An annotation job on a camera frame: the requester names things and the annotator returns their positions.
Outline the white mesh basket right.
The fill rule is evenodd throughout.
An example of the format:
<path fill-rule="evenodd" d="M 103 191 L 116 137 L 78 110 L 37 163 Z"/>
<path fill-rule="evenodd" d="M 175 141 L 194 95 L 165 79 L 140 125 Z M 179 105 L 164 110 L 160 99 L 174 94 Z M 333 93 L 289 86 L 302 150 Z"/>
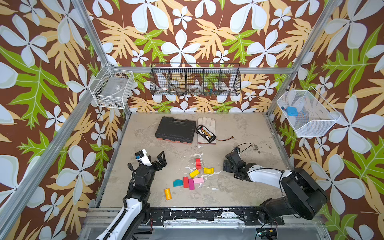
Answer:
<path fill-rule="evenodd" d="M 339 113 L 315 88 L 286 91 L 277 104 L 297 137 L 323 137 L 341 118 Z M 299 115 L 290 117 L 286 107 L 297 108 Z"/>

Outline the tape roll in basket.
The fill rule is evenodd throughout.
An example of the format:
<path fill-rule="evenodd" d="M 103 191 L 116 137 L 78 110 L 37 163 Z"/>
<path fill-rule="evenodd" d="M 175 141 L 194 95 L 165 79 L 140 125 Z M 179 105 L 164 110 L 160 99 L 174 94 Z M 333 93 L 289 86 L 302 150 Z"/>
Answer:
<path fill-rule="evenodd" d="M 189 91 L 193 92 L 193 93 L 202 92 L 203 91 L 203 87 L 200 86 L 200 85 L 190 85 L 189 86 Z"/>

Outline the red square block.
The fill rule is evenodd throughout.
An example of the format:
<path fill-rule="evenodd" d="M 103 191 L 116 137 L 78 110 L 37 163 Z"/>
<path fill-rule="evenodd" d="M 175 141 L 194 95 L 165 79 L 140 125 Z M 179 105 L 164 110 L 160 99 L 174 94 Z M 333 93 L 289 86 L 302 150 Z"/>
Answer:
<path fill-rule="evenodd" d="M 183 177 L 183 188 L 189 188 L 189 178 Z"/>

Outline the pink rectangular block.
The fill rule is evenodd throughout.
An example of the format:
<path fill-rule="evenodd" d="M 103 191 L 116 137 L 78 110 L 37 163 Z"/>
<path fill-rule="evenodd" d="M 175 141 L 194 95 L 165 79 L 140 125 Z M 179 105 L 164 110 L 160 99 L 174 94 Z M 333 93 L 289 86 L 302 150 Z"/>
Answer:
<path fill-rule="evenodd" d="M 194 184 L 202 184 L 202 183 L 205 182 L 205 180 L 204 180 L 203 177 L 200 177 L 200 178 L 194 178 L 193 181 L 194 181 Z"/>

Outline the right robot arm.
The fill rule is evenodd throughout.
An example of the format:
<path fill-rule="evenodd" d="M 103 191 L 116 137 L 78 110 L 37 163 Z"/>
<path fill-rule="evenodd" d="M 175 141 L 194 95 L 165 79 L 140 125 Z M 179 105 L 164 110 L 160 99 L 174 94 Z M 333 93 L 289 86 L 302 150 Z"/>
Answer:
<path fill-rule="evenodd" d="M 305 170 L 278 170 L 245 163 L 238 148 L 225 156 L 223 170 L 233 173 L 235 179 L 266 184 L 281 191 L 280 198 L 267 199 L 258 207 L 257 220 L 263 224 L 287 215 L 312 220 L 328 202 L 325 191 Z"/>

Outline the orange cylinder block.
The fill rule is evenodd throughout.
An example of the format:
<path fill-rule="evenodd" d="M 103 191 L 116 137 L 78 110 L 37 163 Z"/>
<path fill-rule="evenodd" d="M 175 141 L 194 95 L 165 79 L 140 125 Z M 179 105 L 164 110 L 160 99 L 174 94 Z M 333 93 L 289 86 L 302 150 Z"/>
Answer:
<path fill-rule="evenodd" d="M 167 201 L 172 199 L 171 190 L 169 188 L 165 189 L 164 193 L 165 193 L 165 198 L 166 198 Z"/>

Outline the black tool case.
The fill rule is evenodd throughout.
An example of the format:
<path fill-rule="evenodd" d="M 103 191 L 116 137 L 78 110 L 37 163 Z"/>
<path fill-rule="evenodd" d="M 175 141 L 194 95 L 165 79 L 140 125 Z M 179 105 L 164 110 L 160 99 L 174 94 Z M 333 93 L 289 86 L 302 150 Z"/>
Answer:
<path fill-rule="evenodd" d="M 194 139 L 196 127 L 196 121 L 162 117 L 155 137 L 160 140 L 191 144 Z"/>

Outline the black charger board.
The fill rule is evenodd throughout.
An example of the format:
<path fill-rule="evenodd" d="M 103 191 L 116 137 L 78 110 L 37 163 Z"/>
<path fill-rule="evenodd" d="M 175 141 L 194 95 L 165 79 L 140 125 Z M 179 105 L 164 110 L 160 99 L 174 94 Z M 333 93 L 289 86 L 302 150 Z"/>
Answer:
<path fill-rule="evenodd" d="M 212 143 L 214 140 L 217 139 L 217 136 L 210 130 L 208 130 L 204 125 L 197 126 L 196 133 L 208 143 Z"/>

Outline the magenta rectangular block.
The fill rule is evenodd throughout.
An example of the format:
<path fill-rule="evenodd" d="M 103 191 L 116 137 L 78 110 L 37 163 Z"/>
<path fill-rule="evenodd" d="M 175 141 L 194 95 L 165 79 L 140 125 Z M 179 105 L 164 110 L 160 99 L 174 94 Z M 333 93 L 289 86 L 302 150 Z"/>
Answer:
<path fill-rule="evenodd" d="M 195 189 L 194 179 L 189 179 L 189 190 Z"/>

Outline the yellow arch block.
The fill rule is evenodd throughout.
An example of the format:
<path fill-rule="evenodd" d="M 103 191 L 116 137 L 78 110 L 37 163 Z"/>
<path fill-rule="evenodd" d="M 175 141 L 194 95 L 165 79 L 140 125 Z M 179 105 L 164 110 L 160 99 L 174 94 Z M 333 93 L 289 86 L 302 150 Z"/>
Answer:
<path fill-rule="evenodd" d="M 204 174 L 213 175 L 215 173 L 214 168 L 204 168 Z"/>

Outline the teal quarter-round block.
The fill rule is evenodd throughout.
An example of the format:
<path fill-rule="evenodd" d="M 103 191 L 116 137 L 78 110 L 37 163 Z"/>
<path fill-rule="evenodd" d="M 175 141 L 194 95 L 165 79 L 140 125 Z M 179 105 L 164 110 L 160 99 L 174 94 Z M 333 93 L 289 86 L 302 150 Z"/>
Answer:
<path fill-rule="evenodd" d="M 184 182 L 183 180 L 175 180 L 173 181 L 173 187 L 183 187 L 184 186 Z"/>

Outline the blue object in basket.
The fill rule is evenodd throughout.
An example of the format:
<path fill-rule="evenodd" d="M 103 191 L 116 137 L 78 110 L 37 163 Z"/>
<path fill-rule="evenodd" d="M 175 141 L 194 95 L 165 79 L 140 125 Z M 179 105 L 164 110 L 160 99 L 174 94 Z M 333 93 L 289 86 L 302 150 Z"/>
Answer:
<path fill-rule="evenodd" d="M 295 108 L 295 107 L 286 107 L 285 112 L 290 117 L 297 117 L 299 115 L 299 112 L 298 112 L 297 108 Z"/>

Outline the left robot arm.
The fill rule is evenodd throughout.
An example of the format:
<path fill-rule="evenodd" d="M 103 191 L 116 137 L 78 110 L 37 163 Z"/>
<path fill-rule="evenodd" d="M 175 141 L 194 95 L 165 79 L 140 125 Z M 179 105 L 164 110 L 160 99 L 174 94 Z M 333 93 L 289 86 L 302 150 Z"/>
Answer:
<path fill-rule="evenodd" d="M 143 149 L 135 153 L 135 160 L 139 163 L 136 169 L 128 163 L 132 178 L 123 198 L 124 206 L 112 223 L 97 237 L 98 240 L 130 240 L 136 229 L 150 219 L 150 188 L 156 172 L 167 166 L 165 152 L 160 152 L 157 160 L 153 162 L 151 156 Z"/>

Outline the red arch block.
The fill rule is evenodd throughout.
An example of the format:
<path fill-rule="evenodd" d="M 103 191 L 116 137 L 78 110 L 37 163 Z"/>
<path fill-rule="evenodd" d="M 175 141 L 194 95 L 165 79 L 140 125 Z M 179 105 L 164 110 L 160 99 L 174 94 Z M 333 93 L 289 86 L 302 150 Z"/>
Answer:
<path fill-rule="evenodd" d="M 201 159 L 196 159 L 196 169 L 200 170 L 202 168 Z"/>

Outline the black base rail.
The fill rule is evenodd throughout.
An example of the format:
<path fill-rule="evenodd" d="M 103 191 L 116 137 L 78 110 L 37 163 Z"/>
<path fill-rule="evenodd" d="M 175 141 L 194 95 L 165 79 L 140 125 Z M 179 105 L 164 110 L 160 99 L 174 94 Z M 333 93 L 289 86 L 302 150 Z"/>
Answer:
<path fill-rule="evenodd" d="M 238 220 L 246 226 L 261 226 L 258 207 L 218 207 L 218 208 L 150 208 L 150 223 L 164 225 L 166 221 L 193 220 L 213 223 L 218 220 Z"/>

